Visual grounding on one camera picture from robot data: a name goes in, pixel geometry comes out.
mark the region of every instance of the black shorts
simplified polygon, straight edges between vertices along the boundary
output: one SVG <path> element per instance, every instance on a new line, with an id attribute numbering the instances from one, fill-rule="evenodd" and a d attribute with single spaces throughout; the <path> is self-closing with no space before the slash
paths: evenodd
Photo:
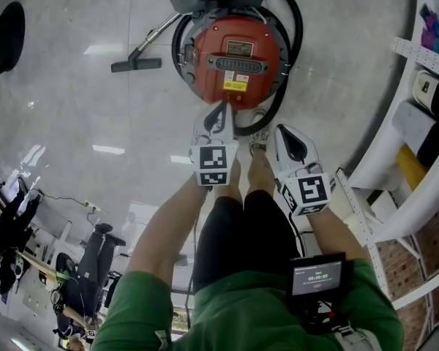
<path id="1" fill-rule="evenodd" d="M 219 197 L 199 237 L 193 292 L 241 271 L 285 276 L 289 259 L 298 256 L 288 218 L 267 192 L 248 194 L 244 209 Z"/>

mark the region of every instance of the yellow warning label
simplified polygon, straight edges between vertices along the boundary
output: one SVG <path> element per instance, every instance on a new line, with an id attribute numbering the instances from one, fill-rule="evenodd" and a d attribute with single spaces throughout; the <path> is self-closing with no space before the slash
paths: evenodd
<path id="1" fill-rule="evenodd" d="M 225 80 L 223 89 L 231 91 L 247 91 L 247 82 L 237 82 L 233 80 Z"/>

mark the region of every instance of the stool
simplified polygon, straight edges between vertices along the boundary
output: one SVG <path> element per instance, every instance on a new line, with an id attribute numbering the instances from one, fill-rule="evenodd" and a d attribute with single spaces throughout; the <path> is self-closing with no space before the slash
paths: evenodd
<path id="1" fill-rule="evenodd" d="M 21 56 L 26 22 L 23 6 L 14 1 L 0 15 L 0 74 L 13 69 Z"/>

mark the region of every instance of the black device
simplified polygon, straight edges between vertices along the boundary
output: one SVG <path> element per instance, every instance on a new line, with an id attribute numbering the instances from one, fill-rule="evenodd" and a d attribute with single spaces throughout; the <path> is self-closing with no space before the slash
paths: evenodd
<path id="1" fill-rule="evenodd" d="M 291 259 L 286 302 L 291 312 L 303 320 L 308 333 L 330 333 L 334 326 L 345 322 L 331 305 L 345 295 L 351 267 L 344 252 Z M 319 311 L 322 305 L 329 311 Z"/>

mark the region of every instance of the vacuum wand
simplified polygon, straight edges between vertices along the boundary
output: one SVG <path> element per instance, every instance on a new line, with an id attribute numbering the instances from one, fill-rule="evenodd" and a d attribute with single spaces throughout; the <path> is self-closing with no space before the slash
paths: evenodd
<path id="1" fill-rule="evenodd" d="M 174 23 L 181 13 L 173 13 L 169 18 L 163 21 L 158 27 L 151 30 L 146 36 L 145 40 L 133 50 L 129 55 L 127 61 L 116 62 L 110 66 L 112 73 L 129 72 L 131 70 L 143 70 L 143 69 L 159 69 L 162 65 L 160 58 L 138 58 L 141 53 L 150 45 L 161 33 L 166 30 L 172 23 Z"/>

